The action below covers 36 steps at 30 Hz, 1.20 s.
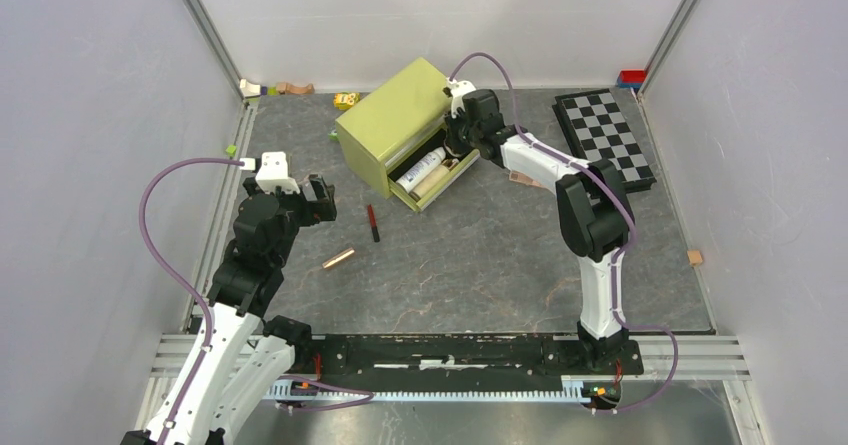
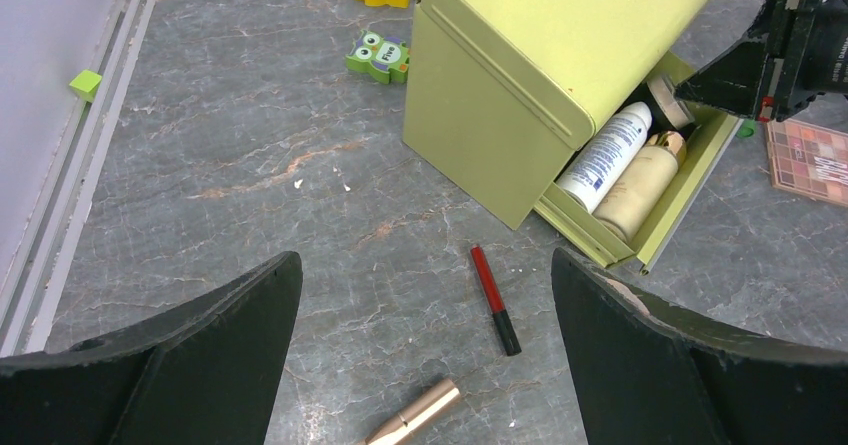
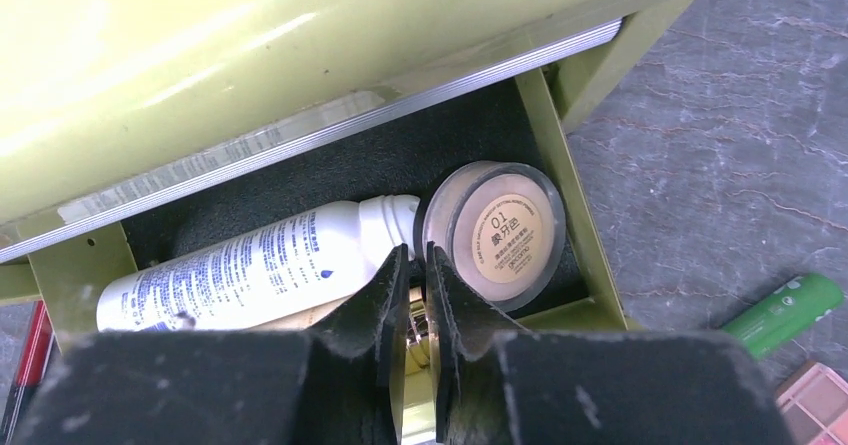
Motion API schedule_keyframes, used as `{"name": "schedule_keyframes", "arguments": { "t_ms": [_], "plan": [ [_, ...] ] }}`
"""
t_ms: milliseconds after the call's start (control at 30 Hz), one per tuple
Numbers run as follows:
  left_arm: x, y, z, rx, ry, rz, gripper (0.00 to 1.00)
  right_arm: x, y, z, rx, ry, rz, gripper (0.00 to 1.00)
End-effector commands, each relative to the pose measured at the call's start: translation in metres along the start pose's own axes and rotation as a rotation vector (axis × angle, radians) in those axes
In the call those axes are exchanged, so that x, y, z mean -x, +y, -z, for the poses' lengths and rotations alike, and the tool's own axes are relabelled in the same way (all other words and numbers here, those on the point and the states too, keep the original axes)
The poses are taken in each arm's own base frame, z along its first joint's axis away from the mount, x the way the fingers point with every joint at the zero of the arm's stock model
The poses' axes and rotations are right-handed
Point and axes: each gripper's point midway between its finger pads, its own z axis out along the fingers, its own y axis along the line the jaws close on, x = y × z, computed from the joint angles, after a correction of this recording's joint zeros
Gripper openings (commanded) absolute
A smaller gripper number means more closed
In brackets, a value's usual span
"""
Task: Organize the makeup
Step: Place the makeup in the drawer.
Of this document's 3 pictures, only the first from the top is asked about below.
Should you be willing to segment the white plastic bottle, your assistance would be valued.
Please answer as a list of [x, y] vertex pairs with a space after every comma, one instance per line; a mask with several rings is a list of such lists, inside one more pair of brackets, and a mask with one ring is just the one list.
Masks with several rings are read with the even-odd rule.
[[445, 149], [443, 147], [435, 148], [411, 166], [400, 178], [396, 180], [396, 183], [405, 192], [411, 192], [429, 174], [431, 174], [445, 158]]

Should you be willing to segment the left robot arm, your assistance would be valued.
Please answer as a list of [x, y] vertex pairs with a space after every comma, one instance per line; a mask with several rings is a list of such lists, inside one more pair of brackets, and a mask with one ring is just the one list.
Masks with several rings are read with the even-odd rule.
[[145, 428], [124, 435], [125, 444], [231, 444], [272, 383], [313, 362], [309, 325], [264, 316], [298, 232], [336, 219], [335, 188], [315, 174], [271, 192], [252, 177], [244, 187], [207, 295], [211, 316], [163, 405]]

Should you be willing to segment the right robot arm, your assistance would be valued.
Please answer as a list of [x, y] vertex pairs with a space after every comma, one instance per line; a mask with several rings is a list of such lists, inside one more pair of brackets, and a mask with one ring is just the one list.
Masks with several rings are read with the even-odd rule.
[[443, 90], [448, 150], [478, 151], [510, 172], [538, 182], [556, 198], [558, 223], [566, 246], [579, 259], [581, 314], [577, 357], [591, 373], [602, 373], [624, 350], [629, 332], [621, 310], [621, 263], [635, 227], [615, 166], [567, 155], [526, 129], [505, 123], [496, 94], [468, 81], [451, 81]]

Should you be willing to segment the green metal drawer box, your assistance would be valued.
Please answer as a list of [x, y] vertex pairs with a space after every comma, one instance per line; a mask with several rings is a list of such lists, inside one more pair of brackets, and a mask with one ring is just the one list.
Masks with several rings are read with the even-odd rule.
[[473, 150], [446, 154], [449, 171], [427, 190], [402, 179], [427, 156], [444, 147], [450, 98], [447, 77], [417, 58], [336, 119], [336, 132], [348, 167], [385, 198], [398, 198], [415, 212], [436, 200], [478, 159]]

